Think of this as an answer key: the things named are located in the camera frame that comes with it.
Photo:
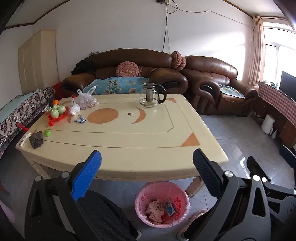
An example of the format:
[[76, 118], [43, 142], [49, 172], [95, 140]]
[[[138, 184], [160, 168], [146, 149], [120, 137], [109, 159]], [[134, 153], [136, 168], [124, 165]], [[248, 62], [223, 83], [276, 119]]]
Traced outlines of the orange fruit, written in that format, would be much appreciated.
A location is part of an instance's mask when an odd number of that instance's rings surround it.
[[57, 99], [54, 99], [54, 100], [52, 101], [52, 104], [53, 104], [53, 105], [59, 105], [59, 101], [58, 101]]

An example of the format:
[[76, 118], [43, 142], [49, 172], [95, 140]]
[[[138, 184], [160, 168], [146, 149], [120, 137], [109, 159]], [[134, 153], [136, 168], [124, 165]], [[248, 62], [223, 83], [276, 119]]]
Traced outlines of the green apples on red tray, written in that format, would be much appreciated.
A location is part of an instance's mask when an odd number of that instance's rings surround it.
[[52, 107], [46, 108], [48, 113], [48, 125], [53, 126], [55, 122], [64, 119], [69, 113], [69, 107], [64, 105], [53, 105]]

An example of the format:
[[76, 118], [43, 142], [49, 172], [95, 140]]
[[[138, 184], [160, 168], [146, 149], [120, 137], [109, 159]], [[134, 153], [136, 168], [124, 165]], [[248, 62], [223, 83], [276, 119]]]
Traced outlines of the cream coffee table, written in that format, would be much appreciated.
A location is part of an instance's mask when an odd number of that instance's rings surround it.
[[137, 94], [99, 95], [97, 106], [68, 116], [53, 126], [40, 117], [30, 133], [49, 131], [43, 144], [33, 148], [20, 140], [16, 149], [39, 175], [43, 167], [71, 171], [93, 151], [102, 164], [97, 179], [112, 181], [166, 181], [197, 177], [192, 155], [201, 149], [209, 160], [225, 165], [229, 159], [208, 126], [180, 94], [153, 108], [139, 103]]

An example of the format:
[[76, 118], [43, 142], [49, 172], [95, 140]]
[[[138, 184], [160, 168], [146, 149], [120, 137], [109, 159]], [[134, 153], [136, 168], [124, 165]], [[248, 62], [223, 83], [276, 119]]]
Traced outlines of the blue floral cushion cover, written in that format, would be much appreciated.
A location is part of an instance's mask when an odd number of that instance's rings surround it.
[[93, 91], [93, 95], [140, 93], [142, 85], [148, 82], [149, 78], [145, 77], [97, 78], [83, 89], [83, 93], [88, 92], [94, 86], [96, 89]]

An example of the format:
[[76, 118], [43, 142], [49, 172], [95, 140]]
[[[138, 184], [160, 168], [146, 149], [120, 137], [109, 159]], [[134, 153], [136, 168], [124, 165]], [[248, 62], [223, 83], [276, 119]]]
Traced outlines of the small white tied bag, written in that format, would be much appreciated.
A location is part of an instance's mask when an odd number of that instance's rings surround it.
[[69, 114], [71, 115], [76, 115], [77, 113], [80, 112], [80, 106], [75, 102], [75, 99], [71, 99], [71, 107], [69, 109]]

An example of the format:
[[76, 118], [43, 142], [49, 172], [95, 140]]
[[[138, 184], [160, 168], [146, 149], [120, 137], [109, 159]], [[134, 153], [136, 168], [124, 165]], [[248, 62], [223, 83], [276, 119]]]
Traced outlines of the white remote control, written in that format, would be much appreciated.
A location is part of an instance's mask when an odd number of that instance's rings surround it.
[[18, 145], [20, 147], [22, 147], [24, 145], [24, 143], [26, 142], [26, 140], [30, 137], [31, 133], [30, 132], [26, 132], [23, 137], [20, 139]]

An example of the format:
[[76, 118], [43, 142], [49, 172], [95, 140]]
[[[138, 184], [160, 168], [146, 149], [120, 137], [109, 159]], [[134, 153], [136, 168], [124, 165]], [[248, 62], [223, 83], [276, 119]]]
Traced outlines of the pink curtain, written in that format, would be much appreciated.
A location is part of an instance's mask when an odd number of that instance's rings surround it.
[[261, 16], [253, 15], [253, 41], [249, 69], [249, 85], [255, 87], [263, 80], [265, 66], [265, 35]]

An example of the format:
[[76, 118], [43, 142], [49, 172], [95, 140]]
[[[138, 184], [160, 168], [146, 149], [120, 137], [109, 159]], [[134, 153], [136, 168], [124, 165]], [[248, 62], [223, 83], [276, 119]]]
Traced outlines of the grey crumpled cloth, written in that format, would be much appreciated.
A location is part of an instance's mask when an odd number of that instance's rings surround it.
[[43, 134], [41, 131], [33, 133], [29, 137], [29, 141], [33, 149], [41, 147], [44, 143]]

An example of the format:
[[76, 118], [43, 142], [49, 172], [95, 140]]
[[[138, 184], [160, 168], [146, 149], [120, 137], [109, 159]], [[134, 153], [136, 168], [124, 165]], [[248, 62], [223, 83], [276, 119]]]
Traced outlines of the cream cabinet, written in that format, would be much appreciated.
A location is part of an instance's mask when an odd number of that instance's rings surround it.
[[22, 93], [59, 82], [55, 30], [40, 30], [18, 49], [18, 72]]

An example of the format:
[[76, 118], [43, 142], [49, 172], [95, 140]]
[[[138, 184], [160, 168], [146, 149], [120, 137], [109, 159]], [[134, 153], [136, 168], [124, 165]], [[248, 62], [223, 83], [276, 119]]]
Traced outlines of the black television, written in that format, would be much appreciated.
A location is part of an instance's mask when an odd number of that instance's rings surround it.
[[280, 90], [296, 101], [296, 77], [283, 71], [281, 73]]

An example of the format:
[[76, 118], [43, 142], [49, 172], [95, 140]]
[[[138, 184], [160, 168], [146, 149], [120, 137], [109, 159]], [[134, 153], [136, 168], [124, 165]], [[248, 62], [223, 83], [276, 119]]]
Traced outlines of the red checkered tablecloth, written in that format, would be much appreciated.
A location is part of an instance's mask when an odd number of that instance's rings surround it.
[[289, 99], [276, 88], [259, 82], [258, 96], [267, 103], [271, 104], [281, 114], [283, 114], [292, 124], [296, 124], [296, 105], [295, 101]]

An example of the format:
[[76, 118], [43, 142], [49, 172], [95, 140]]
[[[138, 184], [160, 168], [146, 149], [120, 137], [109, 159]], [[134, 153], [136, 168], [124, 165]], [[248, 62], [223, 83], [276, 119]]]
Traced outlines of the brown leather sofa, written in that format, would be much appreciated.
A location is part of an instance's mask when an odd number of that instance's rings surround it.
[[109, 50], [77, 63], [71, 75], [61, 82], [61, 89], [69, 97], [95, 79], [143, 77], [162, 85], [167, 93], [183, 94], [189, 85], [180, 73], [185, 65], [185, 58], [179, 52], [170, 55], [148, 49]]

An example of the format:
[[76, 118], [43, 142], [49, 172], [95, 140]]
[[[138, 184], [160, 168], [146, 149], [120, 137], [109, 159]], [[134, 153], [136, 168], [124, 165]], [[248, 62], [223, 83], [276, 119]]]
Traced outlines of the white electric kettle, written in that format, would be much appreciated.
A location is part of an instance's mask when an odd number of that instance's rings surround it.
[[271, 116], [270, 114], [267, 114], [262, 125], [261, 125], [261, 130], [269, 135], [270, 131], [273, 129], [273, 125], [275, 123], [275, 118]]

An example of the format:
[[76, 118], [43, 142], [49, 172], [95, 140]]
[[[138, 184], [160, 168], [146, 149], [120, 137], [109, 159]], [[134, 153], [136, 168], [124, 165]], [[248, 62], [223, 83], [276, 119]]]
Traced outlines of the pink round pillow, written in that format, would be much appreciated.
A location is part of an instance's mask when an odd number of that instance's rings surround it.
[[119, 77], [137, 77], [139, 68], [134, 62], [124, 61], [117, 66], [115, 73]]
[[186, 59], [178, 51], [171, 54], [171, 68], [180, 72], [186, 66]]

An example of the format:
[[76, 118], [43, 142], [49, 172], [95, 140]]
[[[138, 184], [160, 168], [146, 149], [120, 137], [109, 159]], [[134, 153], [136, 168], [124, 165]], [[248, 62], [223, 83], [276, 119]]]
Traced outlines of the patterned bench cover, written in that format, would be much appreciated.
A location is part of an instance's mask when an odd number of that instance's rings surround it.
[[29, 124], [50, 104], [54, 93], [53, 87], [46, 87], [21, 94], [1, 108], [1, 155], [21, 131], [18, 124]]

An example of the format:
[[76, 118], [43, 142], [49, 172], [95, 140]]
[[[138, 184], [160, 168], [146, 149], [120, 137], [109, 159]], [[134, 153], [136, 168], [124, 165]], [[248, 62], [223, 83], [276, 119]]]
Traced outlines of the plastic bag of snacks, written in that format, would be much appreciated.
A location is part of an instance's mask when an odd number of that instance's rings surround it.
[[75, 103], [80, 106], [80, 109], [92, 108], [99, 104], [99, 101], [92, 95], [96, 90], [96, 86], [90, 88], [88, 92], [82, 92], [81, 89], [77, 90], [78, 96], [75, 99]]

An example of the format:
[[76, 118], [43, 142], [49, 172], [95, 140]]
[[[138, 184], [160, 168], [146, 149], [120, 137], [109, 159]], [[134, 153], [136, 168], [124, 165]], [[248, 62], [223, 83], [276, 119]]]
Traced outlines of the green bottle cap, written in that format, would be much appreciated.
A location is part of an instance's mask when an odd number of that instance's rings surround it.
[[46, 135], [47, 137], [49, 137], [49, 136], [51, 135], [51, 132], [50, 132], [49, 130], [45, 130], [45, 135]]

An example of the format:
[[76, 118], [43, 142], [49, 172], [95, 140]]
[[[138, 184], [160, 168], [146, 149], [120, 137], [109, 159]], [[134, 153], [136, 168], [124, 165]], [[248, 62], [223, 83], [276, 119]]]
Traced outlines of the pink lined trash bin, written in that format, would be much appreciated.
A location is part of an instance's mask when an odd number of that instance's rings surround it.
[[162, 181], [146, 183], [134, 202], [138, 218], [154, 228], [169, 228], [181, 223], [190, 211], [187, 193], [177, 184]]

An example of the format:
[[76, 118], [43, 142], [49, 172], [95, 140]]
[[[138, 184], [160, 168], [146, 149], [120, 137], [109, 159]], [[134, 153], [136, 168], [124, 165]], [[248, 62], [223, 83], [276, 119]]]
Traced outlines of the small blue wrappers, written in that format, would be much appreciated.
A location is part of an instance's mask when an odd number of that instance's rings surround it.
[[76, 123], [85, 123], [86, 122], [86, 119], [81, 115], [79, 114], [78, 118], [74, 120]]

